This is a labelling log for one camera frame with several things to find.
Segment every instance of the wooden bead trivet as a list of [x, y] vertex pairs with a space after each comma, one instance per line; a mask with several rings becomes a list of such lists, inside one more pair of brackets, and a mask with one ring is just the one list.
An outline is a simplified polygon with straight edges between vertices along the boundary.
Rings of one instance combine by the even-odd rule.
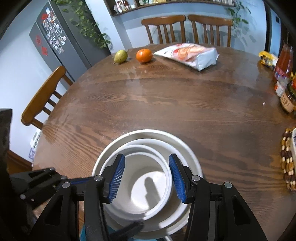
[[296, 173], [294, 172], [294, 162], [292, 152], [290, 150], [291, 136], [293, 128], [287, 128], [283, 133], [281, 141], [281, 169], [284, 172], [284, 180], [286, 181], [287, 188], [291, 191], [296, 191]]

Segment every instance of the wooden baseboard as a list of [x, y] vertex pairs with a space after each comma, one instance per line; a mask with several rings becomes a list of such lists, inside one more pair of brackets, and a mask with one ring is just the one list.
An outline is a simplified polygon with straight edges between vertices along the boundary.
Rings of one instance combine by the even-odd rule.
[[15, 154], [13, 151], [7, 151], [7, 169], [9, 174], [28, 172], [32, 170], [32, 163]]

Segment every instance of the wooden chair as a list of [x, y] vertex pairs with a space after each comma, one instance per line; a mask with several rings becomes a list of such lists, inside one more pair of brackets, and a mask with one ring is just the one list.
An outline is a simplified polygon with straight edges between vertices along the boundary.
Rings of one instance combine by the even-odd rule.
[[172, 15], [172, 16], [163, 16], [163, 17], [157, 17], [157, 18], [146, 18], [143, 19], [141, 21], [142, 25], [144, 25], [146, 27], [147, 30], [147, 34], [150, 40], [150, 43], [153, 44], [153, 40], [152, 40], [152, 36], [150, 33], [150, 29], [148, 25], [154, 25], [157, 27], [157, 31], [158, 31], [158, 36], [159, 36], [159, 41], [161, 44], [163, 44], [163, 38], [161, 35], [161, 31], [160, 31], [160, 25], [163, 25], [164, 28], [164, 32], [165, 32], [165, 41], [167, 44], [170, 43], [170, 40], [168, 38], [168, 31], [166, 28], [166, 24], [170, 25], [170, 34], [172, 37], [172, 42], [176, 42], [175, 39], [175, 34], [174, 34], [174, 30], [173, 30], [173, 24], [180, 22], [181, 25], [181, 38], [182, 38], [182, 42], [185, 43], [186, 39], [185, 39], [185, 28], [184, 28], [184, 21], [186, 20], [186, 17], [184, 15]]
[[216, 17], [208, 17], [202, 15], [194, 15], [189, 14], [188, 19], [192, 23], [193, 28], [193, 35], [194, 35], [194, 42], [198, 44], [198, 34], [196, 29], [195, 22], [199, 22], [203, 25], [204, 28], [204, 36], [205, 36], [205, 43], [207, 44], [207, 26], [206, 24], [210, 25], [210, 34], [211, 34], [211, 44], [214, 45], [214, 31], [213, 25], [216, 26], [217, 31], [217, 45], [220, 46], [220, 29], [219, 26], [227, 26], [227, 47], [230, 47], [230, 37], [231, 37], [231, 26], [233, 25], [232, 20], [228, 18], [216, 18]]
[[66, 76], [66, 69], [64, 66], [59, 66], [44, 82], [38, 92], [34, 95], [21, 116], [21, 121], [25, 126], [33, 124], [37, 128], [42, 130], [43, 123], [38, 121], [35, 117], [44, 111], [50, 115], [51, 111], [45, 107], [46, 103], [49, 103], [53, 107], [56, 103], [50, 99], [52, 95], [55, 95], [58, 99], [62, 96], [56, 92], [58, 82], [63, 78], [69, 85], [72, 85], [72, 81]]

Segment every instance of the white plastic bag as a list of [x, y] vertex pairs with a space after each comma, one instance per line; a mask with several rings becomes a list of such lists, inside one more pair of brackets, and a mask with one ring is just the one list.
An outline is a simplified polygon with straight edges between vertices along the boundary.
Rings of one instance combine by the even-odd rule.
[[189, 43], [172, 45], [154, 54], [189, 65], [198, 71], [212, 64], [216, 64], [216, 60], [219, 56], [214, 47], [206, 48], [198, 44]]

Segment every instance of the ivy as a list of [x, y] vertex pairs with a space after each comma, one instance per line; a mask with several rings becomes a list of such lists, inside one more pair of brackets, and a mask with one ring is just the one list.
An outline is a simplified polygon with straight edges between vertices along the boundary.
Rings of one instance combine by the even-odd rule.
[[86, 3], [80, 0], [52, 0], [55, 4], [59, 6], [65, 6], [62, 9], [63, 12], [74, 12], [78, 18], [74, 21], [73, 18], [69, 20], [73, 25], [78, 27], [79, 32], [85, 37], [91, 39], [100, 48], [107, 47], [111, 42], [104, 39], [107, 34], [98, 33], [98, 24], [92, 19], [91, 12], [89, 11]]
[[249, 22], [247, 20], [241, 18], [241, 15], [239, 14], [241, 9], [247, 10], [251, 14], [250, 9], [248, 7], [245, 7], [241, 1], [239, 1], [238, 4], [236, 4], [234, 8], [230, 8], [230, 7], [226, 8], [227, 12], [230, 13], [230, 15], [232, 16], [233, 30], [238, 27], [240, 22], [243, 22], [245, 24], [249, 24]]

